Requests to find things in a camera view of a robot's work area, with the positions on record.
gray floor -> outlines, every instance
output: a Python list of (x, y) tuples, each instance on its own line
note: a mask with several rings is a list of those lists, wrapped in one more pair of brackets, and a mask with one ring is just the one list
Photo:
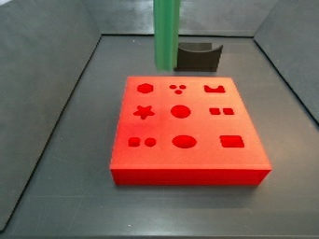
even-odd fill
[(151, 36), (105, 36), (2, 235), (319, 235), (316, 124), (252, 39), (187, 39), (224, 44), (216, 75), (235, 80), (272, 161), (263, 184), (115, 187), (124, 81), (159, 73)]

gray wall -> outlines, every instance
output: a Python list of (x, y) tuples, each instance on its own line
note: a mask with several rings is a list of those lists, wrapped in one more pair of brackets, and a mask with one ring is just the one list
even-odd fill
[(255, 41), (319, 121), (317, 24), (317, 0), (280, 0)]
[(9, 2), (10, 0), (0, 0), (0, 6), (2, 5), (2, 4), (5, 4), (6, 2)]
[(0, 231), (99, 39), (80, 0), (0, 6)]
[[(181, 0), (181, 35), (253, 36), (277, 0)], [(84, 0), (103, 34), (153, 34), (152, 0)]]

star-shaped hole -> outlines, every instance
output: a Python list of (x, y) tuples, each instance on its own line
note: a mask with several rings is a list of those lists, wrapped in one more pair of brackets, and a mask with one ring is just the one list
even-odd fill
[(137, 111), (135, 112), (135, 116), (140, 116), (140, 118), (144, 120), (148, 116), (153, 116), (155, 112), (151, 111), (152, 106), (137, 106)]

